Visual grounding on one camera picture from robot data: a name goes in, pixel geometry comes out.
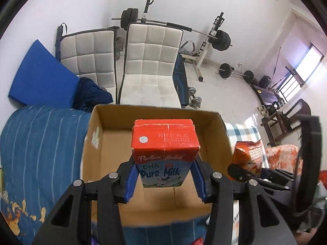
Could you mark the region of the pure milk carton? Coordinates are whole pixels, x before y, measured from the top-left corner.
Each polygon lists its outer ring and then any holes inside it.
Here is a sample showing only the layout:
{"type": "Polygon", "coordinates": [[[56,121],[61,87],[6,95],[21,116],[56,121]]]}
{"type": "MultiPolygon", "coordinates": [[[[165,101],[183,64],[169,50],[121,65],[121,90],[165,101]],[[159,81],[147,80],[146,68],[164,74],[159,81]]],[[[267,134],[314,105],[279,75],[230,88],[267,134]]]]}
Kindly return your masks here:
{"type": "Polygon", "coordinates": [[[137,119],[131,150],[144,188],[179,187],[201,146],[191,119],[137,119]]]}

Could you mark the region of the orange panda snack bag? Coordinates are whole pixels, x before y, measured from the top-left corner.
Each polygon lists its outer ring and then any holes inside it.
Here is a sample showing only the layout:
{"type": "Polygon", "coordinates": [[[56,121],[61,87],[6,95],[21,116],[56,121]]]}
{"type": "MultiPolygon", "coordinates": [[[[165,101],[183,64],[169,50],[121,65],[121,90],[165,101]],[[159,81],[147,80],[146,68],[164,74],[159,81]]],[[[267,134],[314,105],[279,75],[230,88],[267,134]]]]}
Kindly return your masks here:
{"type": "Polygon", "coordinates": [[[232,155],[232,164],[248,172],[260,175],[265,154],[262,141],[237,141],[232,155]]]}

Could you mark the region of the plaid checkered bedsheet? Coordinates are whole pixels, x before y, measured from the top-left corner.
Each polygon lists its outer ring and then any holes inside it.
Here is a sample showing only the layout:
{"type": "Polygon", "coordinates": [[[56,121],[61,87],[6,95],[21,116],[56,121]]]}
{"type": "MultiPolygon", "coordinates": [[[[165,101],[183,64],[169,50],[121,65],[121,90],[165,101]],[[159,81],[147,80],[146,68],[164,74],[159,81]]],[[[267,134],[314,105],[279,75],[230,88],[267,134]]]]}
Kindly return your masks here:
{"type": "Polygon", "coordinates": [[[246,126],[241,124],[227,123],[225,122],[227,136],[230,142],[231,151],[234,152],[235,145],[238,141],[240,142],[261,142],[263,156],[262,164],[263,168],[269,168],[267,155],[265,152],[264,144],[256,126],[246,126]]]}

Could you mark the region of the dark wooden chair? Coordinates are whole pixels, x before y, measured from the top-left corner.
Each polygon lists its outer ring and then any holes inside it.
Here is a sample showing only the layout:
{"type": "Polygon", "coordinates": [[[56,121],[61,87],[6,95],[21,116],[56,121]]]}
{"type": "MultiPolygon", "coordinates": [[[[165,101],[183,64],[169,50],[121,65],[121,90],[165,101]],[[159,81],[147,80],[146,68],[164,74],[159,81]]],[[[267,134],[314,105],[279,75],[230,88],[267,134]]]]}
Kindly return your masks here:
{"type": "Polygon", "coordinates": [[[298,116],[310,115],[311,109],[309,104],[300,98],[288,111],[276,110],[271,116],[263,117],[261,126],[264,127],[269,140],[267,145],[270,147],[277,146],[282,139],[301,128],[298,116]],[[272,131],[274,126],[279,127],[281,134],[274,136],[272,131]]]}

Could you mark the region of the chrome dumbbells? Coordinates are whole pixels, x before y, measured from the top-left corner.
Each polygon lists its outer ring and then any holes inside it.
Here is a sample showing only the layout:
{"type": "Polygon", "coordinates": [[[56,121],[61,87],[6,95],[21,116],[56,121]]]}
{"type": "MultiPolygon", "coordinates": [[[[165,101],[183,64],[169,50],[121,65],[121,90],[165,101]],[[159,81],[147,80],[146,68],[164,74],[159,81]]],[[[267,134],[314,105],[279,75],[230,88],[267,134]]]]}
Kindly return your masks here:
{"type": "Polygon", "coordinates": [[[189,106],[194,109],[200,109],[202,104],[202,98],[200,96],[196,96],[196,92],[196,88],[188,88],[189,106]]]}

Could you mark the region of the dark blue cloth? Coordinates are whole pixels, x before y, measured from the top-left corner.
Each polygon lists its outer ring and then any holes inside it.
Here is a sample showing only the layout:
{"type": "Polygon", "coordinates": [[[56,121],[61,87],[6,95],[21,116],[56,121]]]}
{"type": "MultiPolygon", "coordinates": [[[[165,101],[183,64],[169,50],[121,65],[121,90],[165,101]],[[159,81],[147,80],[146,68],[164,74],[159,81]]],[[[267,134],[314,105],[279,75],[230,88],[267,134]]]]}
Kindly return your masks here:
{"type": "Polygon", "coordinates": [[[96,105],[111,104],[113,101],[110,92],[99,87],[93,80],[81,77],[76,88],[72,108],[92,113],[96,105]]]}

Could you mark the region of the blue striped bedsheet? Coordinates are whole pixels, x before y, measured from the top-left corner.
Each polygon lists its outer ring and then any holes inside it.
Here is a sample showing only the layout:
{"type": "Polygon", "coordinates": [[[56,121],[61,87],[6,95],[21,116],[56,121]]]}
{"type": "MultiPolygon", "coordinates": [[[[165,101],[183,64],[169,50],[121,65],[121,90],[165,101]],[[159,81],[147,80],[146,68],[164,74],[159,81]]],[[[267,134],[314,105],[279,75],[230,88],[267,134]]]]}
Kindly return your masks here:
{"type": "MultiPolygon", "coordinates": [[[[1,212],[11,230],[22,244],[31,244],[74,180],[92,182],[117,170],[131,156],[136,120],[183,118],[195,125],[200,157],[211,161],[213,139],[224,129],[218,113],[120,105],[99,105],[92,113],[18,109],[1,133],[1,212]]],[[[120,216],[127,244],[192,244],[204,240],[209,210],[188,176],[176,188],[146,189],[138,182],[120,216]]]]}

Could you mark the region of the black treadmill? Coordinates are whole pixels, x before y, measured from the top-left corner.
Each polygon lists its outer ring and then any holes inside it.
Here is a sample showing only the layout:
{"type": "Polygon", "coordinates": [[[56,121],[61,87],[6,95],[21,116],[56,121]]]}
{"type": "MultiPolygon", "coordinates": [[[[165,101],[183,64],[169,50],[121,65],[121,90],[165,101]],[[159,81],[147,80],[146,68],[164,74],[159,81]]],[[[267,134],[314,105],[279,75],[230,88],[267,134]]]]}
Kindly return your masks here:
{"type": "Polygon", "coordinates": [[[254,78],[251,88],[257,95],[261,105],[269,106],[276,103],[278,107],[282,107],[285,101],[274,89],[268,88],[270,83],[271,78],[269,76],[263,76],[260,80],[254,78]]]}

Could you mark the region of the black blue yoga mat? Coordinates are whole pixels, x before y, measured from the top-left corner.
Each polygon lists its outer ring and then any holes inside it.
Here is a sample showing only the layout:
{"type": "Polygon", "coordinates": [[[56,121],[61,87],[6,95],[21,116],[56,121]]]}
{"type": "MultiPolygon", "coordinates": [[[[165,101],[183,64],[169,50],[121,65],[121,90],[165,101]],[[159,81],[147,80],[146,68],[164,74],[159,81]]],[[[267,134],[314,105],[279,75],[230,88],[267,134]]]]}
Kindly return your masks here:
{"type": "Polygon", "coordinates": [[[181,54],[177,55],[172,78],[178,98],[180,100],[181,107],[187,107],[189,105],[188,83],[184,60],[181,54]]]}

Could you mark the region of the right white padded chair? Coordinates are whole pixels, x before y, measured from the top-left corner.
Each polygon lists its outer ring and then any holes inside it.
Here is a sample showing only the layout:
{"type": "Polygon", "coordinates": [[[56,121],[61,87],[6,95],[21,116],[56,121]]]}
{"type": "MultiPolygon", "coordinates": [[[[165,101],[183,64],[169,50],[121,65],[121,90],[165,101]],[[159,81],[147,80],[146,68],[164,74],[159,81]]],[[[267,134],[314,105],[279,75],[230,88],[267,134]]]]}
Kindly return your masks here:
{"type": "Polygon", "coordinates": [[[157,24],[129,24],[119,104],[181,108],[173,71],[183,34],[157,24]]]}

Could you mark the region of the white padded chair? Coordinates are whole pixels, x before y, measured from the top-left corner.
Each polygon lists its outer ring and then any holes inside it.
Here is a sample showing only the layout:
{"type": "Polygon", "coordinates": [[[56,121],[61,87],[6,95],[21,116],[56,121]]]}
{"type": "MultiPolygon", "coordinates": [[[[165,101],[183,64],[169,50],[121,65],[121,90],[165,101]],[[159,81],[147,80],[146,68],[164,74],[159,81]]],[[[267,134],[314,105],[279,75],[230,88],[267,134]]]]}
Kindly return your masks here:
{"type": "Polygon", "coordinates": [[[92,29],[64,35],[57,28],[55,57],[77,77],[87,77],[107,90],[117,102],[116,29],[92,29]]]}
{"type": "Polygon", "coordinates": [[[129,24],[119,104],[181,108],[173,71],[183,34],[157,24],[129,24]]]}

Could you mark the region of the left white padded chair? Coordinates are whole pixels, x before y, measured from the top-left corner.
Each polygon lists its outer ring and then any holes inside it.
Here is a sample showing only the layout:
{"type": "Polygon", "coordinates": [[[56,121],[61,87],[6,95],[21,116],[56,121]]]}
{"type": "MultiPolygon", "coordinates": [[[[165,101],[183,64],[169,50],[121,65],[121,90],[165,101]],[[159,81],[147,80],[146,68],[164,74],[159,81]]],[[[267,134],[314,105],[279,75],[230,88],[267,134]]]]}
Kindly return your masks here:
{"type": "Polygon", "coordinates": [[[77,77],[87,77],[107,90],[117,102],[116,29],[92,29],[64,35],[57,28],[55,57],[77,77]]]}

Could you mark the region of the white weight bench rack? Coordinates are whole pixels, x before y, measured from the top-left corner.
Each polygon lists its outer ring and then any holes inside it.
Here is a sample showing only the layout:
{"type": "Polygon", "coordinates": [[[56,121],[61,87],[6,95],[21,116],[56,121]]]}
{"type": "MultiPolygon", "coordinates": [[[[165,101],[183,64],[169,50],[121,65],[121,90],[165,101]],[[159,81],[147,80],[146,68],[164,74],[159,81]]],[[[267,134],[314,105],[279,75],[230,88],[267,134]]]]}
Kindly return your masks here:
{"type": "Polygon", "coordinates": [[[209,47],[211,46],[211,40],[217,39],[216,34],[217,34],[219,28],[221,27],[221,25],[224,23],[224,17],[223,17],[224,13],[221,12],[220,15],[218,15],[215,18],[212,28],[210,29],[209,33],[206,34],[206,33],[197,31],[197,30],[192,29],[187,26],[183,26],[183,25],[179,25],[179,24],[175,24],[175,23],[171,23],[171,22],[163,22],[163,21],[159,21],[159,20],[150,20],[149,19],[149,6],[152,5],[153,2],[154,2],[154,0],[146,0],[145,9],[143,11],[142,18],[138,19],[138,21],[140,21],[142,23],[149,22],[149,23],[156,23],[156,24],[159,24],[162,26],[179,28],[179,29],[182,29],[182,30],[190,32],[190,33],[191,32],[198,33],[198,34],[201,34],[206,37],[206,39],[202,42],[202,45],[200,46],[197,53],[195,53],[193,55],[189,55],[189,54],[182,55],[184,59],[192,61],[192,65],[195,69],[197,79],[199,82],[202,82],[203,76],[202,76],[199,68],[202,65],[203,60],[205,59],[205,57],[208,53],[209,47]]]}

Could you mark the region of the blue foam mat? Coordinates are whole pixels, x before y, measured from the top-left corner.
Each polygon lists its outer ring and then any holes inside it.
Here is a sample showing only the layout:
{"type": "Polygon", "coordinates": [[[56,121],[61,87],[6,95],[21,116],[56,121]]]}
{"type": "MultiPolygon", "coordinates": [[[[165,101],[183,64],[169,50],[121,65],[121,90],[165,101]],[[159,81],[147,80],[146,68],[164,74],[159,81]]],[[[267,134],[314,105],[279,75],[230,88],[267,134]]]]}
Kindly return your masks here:
{"type": "Polygon", "coordinates": [[[21,62],[8,97],[24,105],[71,108],[79,78],[35,40],[21,62]]]}

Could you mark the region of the barbell on rack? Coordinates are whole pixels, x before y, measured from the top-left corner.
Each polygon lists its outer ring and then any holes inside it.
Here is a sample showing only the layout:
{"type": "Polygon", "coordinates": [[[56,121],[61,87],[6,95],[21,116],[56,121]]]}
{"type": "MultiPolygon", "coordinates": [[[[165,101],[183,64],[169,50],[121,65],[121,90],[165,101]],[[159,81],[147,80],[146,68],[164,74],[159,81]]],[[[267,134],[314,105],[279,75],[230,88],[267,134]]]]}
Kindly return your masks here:
{"type": "Polygon", "coordinates": [[[221,12],[213,23],[213,27],[209,31],[209,33],[203,33],[198,30],[195,30],[191,27],[183,26],[181,24],[164,22],[159,20],[152,20],[146,18],[137,18],[139,10],[137,8],[128,8],[122,11],[120,18],[112,18],[112,20],[120,21],[120,28],[127,30],[128,25],[131,23],[151,23],[151,24],[159,24],[161,26],[177,28],[186,32],[194,32],[206,36],[208,38],[208,42],[212,45],[213,49],[218,51],[225,51],[229,47],[232,46],[230,35],[220,30],[221,25],[224,23],[224,13],[221,12]]]}

